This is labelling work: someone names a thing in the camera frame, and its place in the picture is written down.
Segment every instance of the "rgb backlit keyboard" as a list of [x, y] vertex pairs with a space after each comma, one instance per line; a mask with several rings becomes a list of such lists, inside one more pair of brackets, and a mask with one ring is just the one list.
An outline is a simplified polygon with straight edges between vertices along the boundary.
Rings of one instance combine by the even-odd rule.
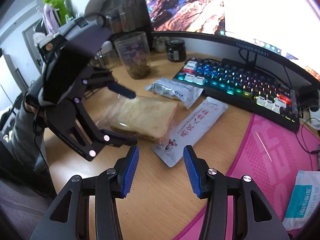
[[294, 91], [263, 71], [191, 58], [173, 79], [202, 87], [208, 96], [257, 113], [291, 131], [299, 130]]

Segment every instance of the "white jar lid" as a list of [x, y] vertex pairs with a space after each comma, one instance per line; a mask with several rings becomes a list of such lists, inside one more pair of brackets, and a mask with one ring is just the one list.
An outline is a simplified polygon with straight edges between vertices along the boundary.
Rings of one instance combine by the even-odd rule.
[[105, 43], [102, 44], [101, 46], [101, 53], [105, 54], [113, 49], [112, 44], [110, 41], [106, 41]]

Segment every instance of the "hanging clothes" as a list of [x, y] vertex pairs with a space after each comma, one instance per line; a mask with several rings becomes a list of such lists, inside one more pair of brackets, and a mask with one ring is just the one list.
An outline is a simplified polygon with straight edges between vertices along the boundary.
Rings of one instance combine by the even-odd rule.
[[53, 8], [50, 4], [44, 5], [44, 24], [47, 28], [48, 34], [56, 34], [58, 32], [59, 23], [55, 18]]

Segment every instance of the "green plush toy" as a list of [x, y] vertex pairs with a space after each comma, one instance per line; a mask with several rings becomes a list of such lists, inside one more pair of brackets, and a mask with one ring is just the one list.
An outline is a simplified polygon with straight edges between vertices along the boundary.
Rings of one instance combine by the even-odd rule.
[[55, 9], [59, 9], [59, 18], [61, 26], [66, 24], [66, 15], [71, 17], [71, 14], [64, 5], [64, 0], [43, 0], [43, 2], [50, 4]]

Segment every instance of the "curved monitor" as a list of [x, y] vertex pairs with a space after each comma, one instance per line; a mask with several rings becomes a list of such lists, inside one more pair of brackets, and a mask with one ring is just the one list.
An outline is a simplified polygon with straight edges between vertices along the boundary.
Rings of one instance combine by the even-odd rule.
[[247, 49], [320, 88], [320, 13], [314, 0], [146, 0], [146, 4], [155, 35]]

